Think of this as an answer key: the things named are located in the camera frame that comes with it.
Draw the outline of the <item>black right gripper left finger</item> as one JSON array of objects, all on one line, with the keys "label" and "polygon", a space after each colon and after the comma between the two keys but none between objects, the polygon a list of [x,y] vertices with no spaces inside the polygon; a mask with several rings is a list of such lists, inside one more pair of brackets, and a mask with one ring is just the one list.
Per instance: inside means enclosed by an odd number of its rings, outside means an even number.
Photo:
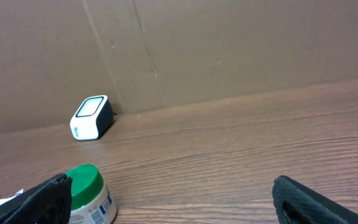
[{"label": "black right gripper left finger", "polygon": [[0,224],[69,223],[73,179],[57,174],[0,204]]}]

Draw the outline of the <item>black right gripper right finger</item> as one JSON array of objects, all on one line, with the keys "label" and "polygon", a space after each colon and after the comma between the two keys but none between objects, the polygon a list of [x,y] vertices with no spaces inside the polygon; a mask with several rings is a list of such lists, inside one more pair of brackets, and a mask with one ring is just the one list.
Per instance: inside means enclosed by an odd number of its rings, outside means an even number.
[{"label": "black right gripper right finger", "polygon": [[280,224],[358,224],[358,214],[281,175],[274,180],[273,205]]}]

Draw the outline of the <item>green lid jar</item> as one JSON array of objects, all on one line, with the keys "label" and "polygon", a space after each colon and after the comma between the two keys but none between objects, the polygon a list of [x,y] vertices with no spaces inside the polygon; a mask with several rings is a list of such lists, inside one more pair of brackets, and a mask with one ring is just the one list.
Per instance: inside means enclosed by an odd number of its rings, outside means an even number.
[{"label": "green lid jar", "polygon": [[108,224],[117,215],[117,205],[98,168],[83,164],[66,172],[72,179],[69,224]]}]

